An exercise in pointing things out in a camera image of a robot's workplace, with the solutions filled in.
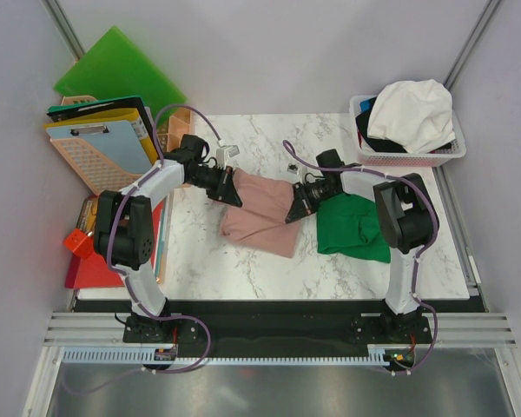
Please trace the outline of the green t shirt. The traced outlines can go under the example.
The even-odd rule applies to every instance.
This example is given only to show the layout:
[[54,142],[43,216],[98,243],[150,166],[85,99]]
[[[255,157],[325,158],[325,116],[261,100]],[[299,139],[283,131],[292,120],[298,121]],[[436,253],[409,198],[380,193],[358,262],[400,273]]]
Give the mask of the green t shirt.
[[316,214],[317,252],[365,261],[391,262],[391,252],[379,227],[374,202],[340,194],[320,204]]

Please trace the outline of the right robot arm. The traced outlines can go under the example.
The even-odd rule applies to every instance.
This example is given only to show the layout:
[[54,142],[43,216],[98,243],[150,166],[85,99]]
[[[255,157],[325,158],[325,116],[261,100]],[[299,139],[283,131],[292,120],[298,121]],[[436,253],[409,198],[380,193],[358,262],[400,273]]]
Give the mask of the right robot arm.
[[301,160],[290,142],[287,152],[302,165],[318,170],[322,177],[293,185],[293,202],[286,222],[320,215],[322,206],[340,197],[358,196],[375,204],[377,225],[391,256],[390,278],[380,315],[380,331],[389,341],[402,341],[422,331],[427,321],[418,290],[422,254],[436,241],[439,219],[422,177],[418,174],[387,175],[358,163],[345,164],[336,149],[316,156],[317,163]]

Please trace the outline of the pink t shirt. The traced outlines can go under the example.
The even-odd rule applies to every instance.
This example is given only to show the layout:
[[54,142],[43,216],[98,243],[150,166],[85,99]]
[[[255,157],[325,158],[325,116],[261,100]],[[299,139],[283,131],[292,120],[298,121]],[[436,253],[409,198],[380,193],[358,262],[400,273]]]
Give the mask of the pink t shirt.
[[234,185],[242,206],[226,207],[220,236],[234,245],[293,257],[301,223],[286,222],[293,203],[292,184],[237,169]]

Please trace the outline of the white t shirt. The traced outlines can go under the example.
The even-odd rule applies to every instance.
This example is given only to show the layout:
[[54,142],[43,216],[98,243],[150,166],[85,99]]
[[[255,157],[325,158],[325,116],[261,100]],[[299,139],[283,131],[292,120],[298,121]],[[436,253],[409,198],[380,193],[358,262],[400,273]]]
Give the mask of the white t shirt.
[[375,97],[366,134],[409,154],[426,154],[455,140],[452,116],[452,95],[443,84],[433,79],[399,81]]

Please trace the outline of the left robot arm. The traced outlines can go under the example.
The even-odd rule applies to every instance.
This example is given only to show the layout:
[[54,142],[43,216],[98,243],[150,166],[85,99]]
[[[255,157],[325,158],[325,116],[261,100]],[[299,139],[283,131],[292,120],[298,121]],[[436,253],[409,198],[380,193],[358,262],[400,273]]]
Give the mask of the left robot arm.
[[205,140],[185,135],[180,147],[160,156],[137,180],[118,191],[105,190],[98,197],[94,251],[122,279],[132,310],[146,317],[142,329],[153,341],[165,341],[174,328],[165,315],[167,298],[158,287],[151,261],[153,209],[183,184],[203,189],[215,202],[242,206],[233,167],[221,156],[210,166],[208,152]]

